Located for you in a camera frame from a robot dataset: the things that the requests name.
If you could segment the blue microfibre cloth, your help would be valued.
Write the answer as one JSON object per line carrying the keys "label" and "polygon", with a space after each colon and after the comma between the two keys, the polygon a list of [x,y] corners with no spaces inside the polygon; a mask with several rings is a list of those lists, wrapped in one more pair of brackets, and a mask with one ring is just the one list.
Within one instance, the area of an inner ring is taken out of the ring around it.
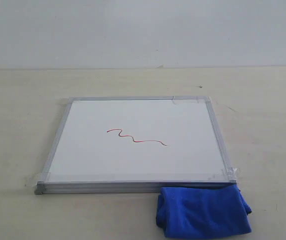
{"label": "blue microfibre cloth", "polygon": [[252,231],[251,212],[235,184],[220,189],[163,187],[157,199],[156,225],[167,238],[226,238]]}

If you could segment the white aluminium-framed whiteboard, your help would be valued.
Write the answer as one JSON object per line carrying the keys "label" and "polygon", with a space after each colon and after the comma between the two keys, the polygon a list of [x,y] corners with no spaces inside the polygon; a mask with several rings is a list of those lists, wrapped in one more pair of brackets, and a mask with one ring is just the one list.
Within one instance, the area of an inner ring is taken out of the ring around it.
{"label": "white aluminium-framed whiteboard", "polygon": [[66,105],[35,194],[157,193],[223,188],[232,167],[211,100],[174,96],[73,97]]}

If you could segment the clear tape rear left corner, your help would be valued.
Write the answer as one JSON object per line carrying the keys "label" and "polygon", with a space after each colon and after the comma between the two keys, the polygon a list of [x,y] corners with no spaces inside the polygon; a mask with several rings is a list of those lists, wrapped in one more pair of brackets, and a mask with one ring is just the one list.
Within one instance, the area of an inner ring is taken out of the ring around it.
{"label": "clear tape rear left corner", "polygon": [[72,97],[61,98],[60,100],[58,100],[57,104],[60,106],[65,106],[65,105],[71,104],[73,101],[74,101],[74,99]]}

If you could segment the clear tape front right corner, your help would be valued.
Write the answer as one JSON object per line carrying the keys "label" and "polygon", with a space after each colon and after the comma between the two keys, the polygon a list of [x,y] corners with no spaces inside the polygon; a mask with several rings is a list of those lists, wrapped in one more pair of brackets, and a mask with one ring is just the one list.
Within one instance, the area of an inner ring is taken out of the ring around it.
{"label": "clear tape front right corner", "polygon": [[225,167],[221,169],[223,178],[230,183],[237,183],[240,177],[240,169],[237,167]]}

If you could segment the clear tape front left corner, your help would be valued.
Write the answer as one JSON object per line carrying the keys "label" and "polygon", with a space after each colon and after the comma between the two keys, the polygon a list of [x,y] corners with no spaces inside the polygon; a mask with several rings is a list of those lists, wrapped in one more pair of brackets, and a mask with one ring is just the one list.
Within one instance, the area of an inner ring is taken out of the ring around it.
{"label": "clear tape front left corner", "polygon": [[51,174],[49,172],[38,172],[24,177],[24,186],[26,188],[35,188],[38,183],[46,182]]}

